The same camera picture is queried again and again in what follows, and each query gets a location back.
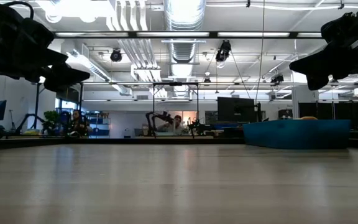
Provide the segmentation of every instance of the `blue container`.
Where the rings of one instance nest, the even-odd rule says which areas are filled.
[[[244,140],[276,149],[345,149],[350,120],[278,120],[244,124]]]

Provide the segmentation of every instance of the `ceiling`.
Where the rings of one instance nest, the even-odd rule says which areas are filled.
[[[314,7],[321,0],[269,0],[265,4],[268,6],[280,7]],[[228,0],[207,0],[207,7],[203,22],[203,30],[208,31],[261,31],[263,26],[266,31],[312,31],[319,32],[320,27],[325,23],[341,17],[346,12],[356,12],[358,9],[328,9],[317,11],[282,11],[251,7],[222,7],[230,4],[245,3],[246,1],[228,1]],[[260,5],[263,1],[252,0],[251,4]],[[358,0],[344,0],[346,6],[358,6]],[[148,0],[146,2],[147,13],[146,20],[149,30],[165,30],[164,12],[162,0]],[[339,6],[340,0],[327,0],[320,5]],[[18,9],[26,15],[28,11]],[[49,29],[55,31],[91,31],[91,30],[109,30],[106,26],[106,19],[97,18],[92,23],[85,23],[77,17],[63,17],[56,23],[48,23],[45,13],[42,9],[36,8],[37,20],[43,22]],[[90,49],[90,57],[102,66],[106,71],[111,72],[119,81],[132,81],[129,72],[131,63],[124,54],[123,60],[119,63],[112,63],[109,54],[113,48],[120,48],[116,39],[76,39],[76,45],[85,44]],[[321,48],[325,41],[323,40],[264,40],[262,49],[262,40],[230,40],[232,52],[237,63],[234,63],[233,55],[228,58],[224,68],[216,68],[215,61],[208,60],[213,57],[215,50],[220,46],[221,39],[208,39],[206,43],[199,44],[197,49],[196,62],[192,76],[194,80],[202,82],[205,78],[205,72],[210,72],[211,81],[218,77],[219,82],[239,81],[239,74],[250,82],[257,82],[260,75],[267,74],[272,68],[282,63],[282,60],[292,55],[306,55]],[[170,74],[170,66],[167,65],[168,46],[161,43],[160,39],[152,39],[152,47],[156,56],[158,65],[161,67],[162,78],[167,78]],[[259,63],[257,54],[263,52],[261,63]],[[284,63],[279,67],[280,73],[284,74],[285,80],[290,81],[289,63]]]

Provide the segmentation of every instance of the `ventilation duct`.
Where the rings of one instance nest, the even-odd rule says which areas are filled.
[[[170,31],[198,31],[201,30],[205,15],[206,0],[165,0],[165,22]],[[172,74],[179,79],[176,81],[186,82],[191,75],[193,66],[187,63],[195,62],[197,44],[175,43],[170,44]],[[185,96],[183,87],[174,88],[177,96]]]

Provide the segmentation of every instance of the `white ceiling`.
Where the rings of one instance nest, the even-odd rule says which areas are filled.
[[[228,0],[207,0],[207,4],[220,4],[230,3],[233,1]],[[246,1],[237,1],[237,3],[245,3]],[[252,4],[260,4],[261,0],[252,0]],[[266,1],[266,5],[269,6],[281,6],[281,7],[313,7],[320,0],[273,0]],[[321,6],[338,6],[340,0],[327,0]],[[346,5],[358,6],[358,0],[345,0]],[[148,0],[147,1],[147,23],[150,30],[165,30],[165,19],[163,11],[154,11],[152,8],[155,6],[161,6],[162,0]],[[265,30],[267,31],[317,31],[325,23],[341,17],[346,12],[356,12],[357,9],[330,9],[319,11],[278,11],[278,10],[265,10]],[[36,15],[42,20],[45,17],[45,13],[41,9],[35,10]],[[305,15],[309,14],[300,24],[296,27],[294,25],[302,19]],[[246,8],[246,7],[207,7],[203,30],[217,31],[217,30],[241,30],[241,31],[261,31],[263,21],[263,9],[261,8]],[[55,31],[89,31],[89,30],[108,30],[106,26],[105,18],[99,17],[95,22],[84,23],[79,18],[64,17],[60,22],[56,24],[47,24],[49,28]],[[205,44],[199,44],[199,57],[197,62],[200,65],[195,65],[193,69],[193,75],[198,77],[198,80],[202,80],[205,71],[207,71],[209,61],[207,61],[202,55],[202,52],[208,52],[213,54],[217,47],[220,46],[222,40],[208,39]],[[113,48],[120,47],[117,40],[114,39],[78,39],[77,45],[84,43],[91,51],[91,58],[97,61],[105,70],[109,72],[129,72],[131,70],[131,63],[128,63],[128,59],[124,56],[121,63],[112,63],[109,59],[107,52],[111,52]],[[322,47],[325,44],[323,40],[297,40],[296,51],[298,54],[309,54],[316,49]],[[157,58],[158,65],[162,69],[162,77],[166,77],[169,74],[169,66],[167,63],[168,49],[167,45],[162,44],[161,40],[152,40],[154,54]],[[231,40],[232,51],[236,56],[237,66],[241,75],[250,76],[249,80],[257,80],[260,72],[260,63],[255,64],[252,68],[249,68],[252,62],[257,60],[257,56],[241,56],[236,53],[260,53],[262,48],[261,40]],[[106,55],[101,58],[99,52],[106,52]],[[262,59],[261,74],[266,74],[274,66],[278,65],[279,60],[273,59],[273,54],[288,54],[277,57],[278,59],[286,59],[290,54],[295,53],[294,40],[264,40],[263,53],[269,54]],[[239,74],[236,68],[236,64],[233,58],[229,58],[226,62],[226,66],[222,69],[218,69],[218,81],[231,82],[239,78]],[[288,63],[280,67],[282,72],[289,74]],[[216,76],[216,66],[213,62],[208,69],[211,72],[211,77]],[[119,75],[123,81],[129,81],[130,75]]]

